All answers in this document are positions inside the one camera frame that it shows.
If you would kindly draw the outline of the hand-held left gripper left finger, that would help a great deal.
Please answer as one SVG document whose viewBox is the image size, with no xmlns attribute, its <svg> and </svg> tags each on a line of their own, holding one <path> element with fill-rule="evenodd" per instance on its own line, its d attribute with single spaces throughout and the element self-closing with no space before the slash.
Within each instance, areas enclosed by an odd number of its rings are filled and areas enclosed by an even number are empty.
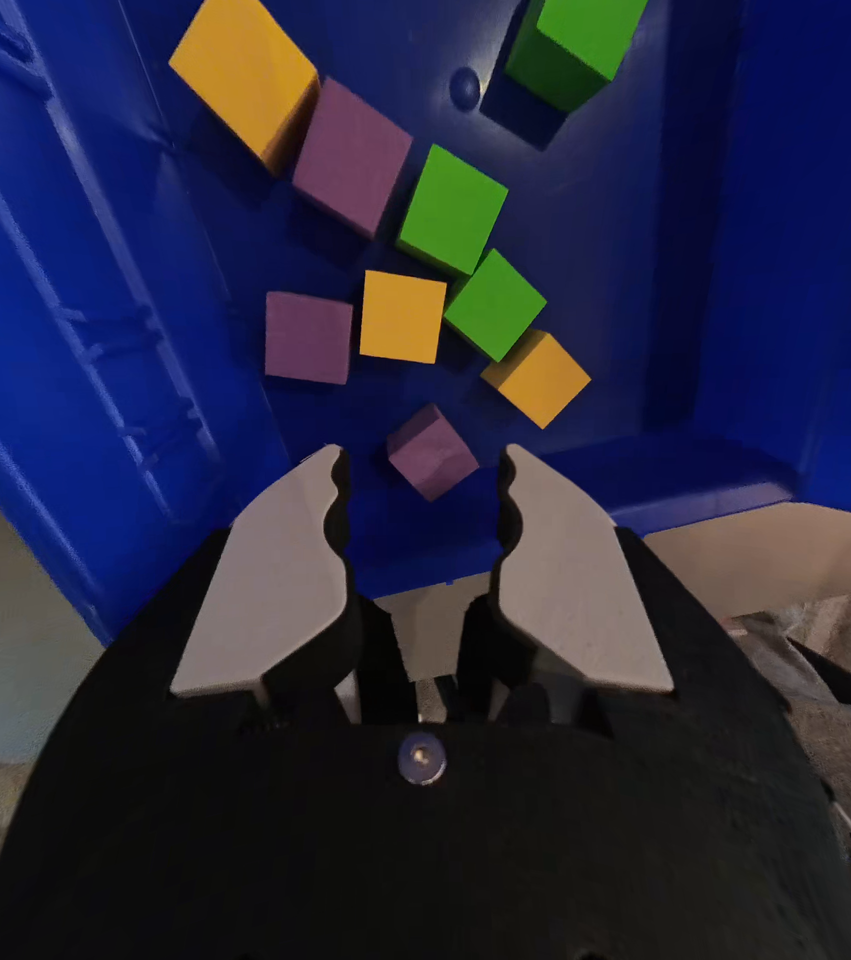
<svg viewBox="0 0 851 960">
<path fill-rule="evenodd" d="M 170 691 L 356 698 L 358 600 L 344 557 L 349 457 L 323 446 L 232 522 Z"/>
</svg>

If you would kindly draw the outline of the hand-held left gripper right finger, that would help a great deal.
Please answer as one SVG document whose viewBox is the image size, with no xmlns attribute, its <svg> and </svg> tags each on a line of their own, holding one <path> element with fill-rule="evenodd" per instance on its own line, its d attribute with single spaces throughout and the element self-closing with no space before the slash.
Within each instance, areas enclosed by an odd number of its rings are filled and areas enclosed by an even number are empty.
<svg viewBox="0 0 851 960">
<path fill-rule="evenodd" d="M 515 443 L 501 452 L 499 498 L 492 594 L 504 621 L 586 681 L 671 694 L 672 673 L 606 510 Z"/>
</svg>

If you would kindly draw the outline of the purple cube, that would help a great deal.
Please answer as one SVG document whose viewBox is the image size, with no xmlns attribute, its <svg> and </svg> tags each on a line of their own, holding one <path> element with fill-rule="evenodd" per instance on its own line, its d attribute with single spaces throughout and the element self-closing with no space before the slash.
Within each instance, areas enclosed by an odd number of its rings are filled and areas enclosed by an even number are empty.
<svg viewBox="0 0 851 960">
<path fill-rule="evenodd" d="M 443 497 L 480 463 L 434 403 L 386 438 L 389 463 L 427 502 Z"/>
<path fill-rule="evenodd" d="M 411 134 L 327 77 L 292 186 L 314 206 L 373 240 L 412 143 Z"/>
<path fill-rule="evenodd" d="M 270 291 L 265 302 L 264 374 L 341 386 L 349 377 L 355 307 Z"/>
</svg>

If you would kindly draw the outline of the yellow cube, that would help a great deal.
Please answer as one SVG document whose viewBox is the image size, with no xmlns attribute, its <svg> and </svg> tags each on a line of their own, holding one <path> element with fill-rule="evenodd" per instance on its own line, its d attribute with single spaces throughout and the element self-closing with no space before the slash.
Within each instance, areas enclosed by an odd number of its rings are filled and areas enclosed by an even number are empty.
<svg viewBox="0 0 851 960">
<path fill-rule="evenodd" d="M 169 66 L 275 177 L 299 151 L 319 73 L 258 1 L 204 1 Z"/>
<path fill-rule="evenodd" d="M 554 336 L 528 329 L 481 379 L 540 429 L 546 429 L 592 378 Z"/>
<path fill-rule="evenodd" d="M 359 353 L 433 365 L 448 285 L 412 275 L 366 270 Z"/>
</svg>

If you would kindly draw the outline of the green cube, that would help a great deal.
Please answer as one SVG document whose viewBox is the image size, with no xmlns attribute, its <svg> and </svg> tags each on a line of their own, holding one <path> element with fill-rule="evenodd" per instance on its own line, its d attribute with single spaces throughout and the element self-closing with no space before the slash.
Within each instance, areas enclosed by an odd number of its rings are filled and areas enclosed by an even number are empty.
<svg viewBox="0 0 851 960">
<path fill-rule="evenodd" d="M 461 279 L 480 264 L 508 189 L 430 146 L 395 240 L 402 253 Z"/>
<path fill-rule="evenodd" d="M 443 320 L 481 354 L 500 362 L 547 305 L 547 299 L 496 249 L 458 282 Z"/>
<path fill-rule="evenodd" d="M 611 84 L 646 1 L 532 1 L 504 72 L 552 109 L 571 114 Z"/>
</svg>

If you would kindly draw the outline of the blue plastic bin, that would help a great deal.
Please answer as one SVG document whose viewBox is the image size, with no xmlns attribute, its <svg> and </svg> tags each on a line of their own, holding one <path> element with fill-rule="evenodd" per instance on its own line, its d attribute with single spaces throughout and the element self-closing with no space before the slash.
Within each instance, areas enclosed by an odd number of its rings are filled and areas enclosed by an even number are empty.
<svg viewBox="0 0 851 960">
<path fill-rule="evenodd" d="M 521 445 L 648 535 L 787 499 L 851 512 L 851 2 L 649 2 L 563 115 L 507 77 L 527 2 L 264 2 L 413 138 L 373 242 L 168 65 L 199 2 L 0 2 L 0 510 L 109 644 L 210 531 L 332 443 L 377 598 L 490 570 Z M 360 303 L 437 144 L 591 382 L 538 429 L 452 330 L 343 387 L 263 373 L 265 297 Z M 479 470 L 434 502 L 386 439 L 434 403 Z"/>
</svg>

